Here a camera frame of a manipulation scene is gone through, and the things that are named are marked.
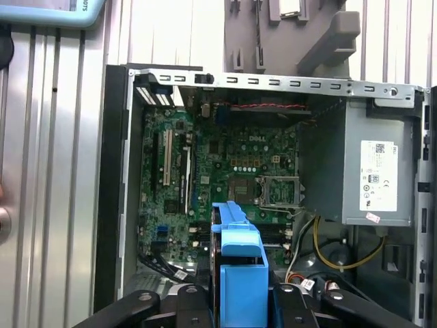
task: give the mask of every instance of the green motherboard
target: green motherboard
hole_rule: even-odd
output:
[[[215,110],[193,117],[183,108],[148,109],[140,249],[176,262],[207,256],[212,203],[227,200],[241,206],[263,242],[271,237],[269,243],[281,244],[298,210],[296,148],[293,126],[220,126]]]

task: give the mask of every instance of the white label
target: white label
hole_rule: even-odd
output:
[[[367,212],[366,214],[366,219],[375,222],[375,223],[379,223],[381,218],[377,215],[374,215],[373,213]]]
[[[311,289],[314,286],[314,280],[311,279],[303,279],[303,282],[300,283],[300,285],[305,288],[308,291],[311,291]]]
[[[183,272],[182,270],[177,270],[174,276],[180,280],[184,280],[188,273]]]
[[[397,157],[393,142],[361,141],[360,210],[397,211]]]

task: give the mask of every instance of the yellow wire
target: yellow wire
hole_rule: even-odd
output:
[[[332,262],[329,262],[329,260],[327,260],[322,255],[322,252],[320,251],[319,243],[318,243],[319,222],[320,222],[320,217],[316,217],[315,221],[314,221],[314,226],[313,226],[313,242],[314,242],[315,251],[317,252],[320,260],[322,260],[322,262],[324,264],[326,264],[328,267],[330,267],[332,269],[335,269],[335,270],[350,270],[350,269],[359,267],[360,265],[365,264],[366,262],[369,262],[372,258],[374,258],[375,255],[378,254],[381,251],[382,247],[385,244],[385,237],[384,237],[381,245],[373,253],[369,254],[368,256],[363,258],[362,260],[359,260],[357,263],[349,264],[349,265],[344,265],[344,266],[336,265],[336,264],[334,264]]]

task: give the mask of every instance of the silver metal wall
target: silver metal wall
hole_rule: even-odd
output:
[[[437,84],[437,1],[348,0],[363,32],[354,79]],[[104,65],[223,69],[223,0],[113,0],[97,30],[14,28],[0,72],[0,327],[71,327],[93,299]]]

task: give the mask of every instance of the red wire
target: red wire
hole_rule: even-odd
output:
[[[301,280],[305,280],[305,277],[303,275],[299,275],[298,273],[293,273],[292,275],[288,276],[287,281],[291,282],[295,277],[300,278]]]
[[[298,105],[298,104],[293,104],[293,105],[280,105],[280,104],[247,104],[247,105],[236,105],[236,104],[231,104],[230,102],[224,102],[224,105],[228,105],[228,106],[232,106],[232,107],[237,107],[237,108],[253,108],[253,107],[278,107],[278,108],[301,108],[301,109],[306,109],[307,106],[304,105]]]

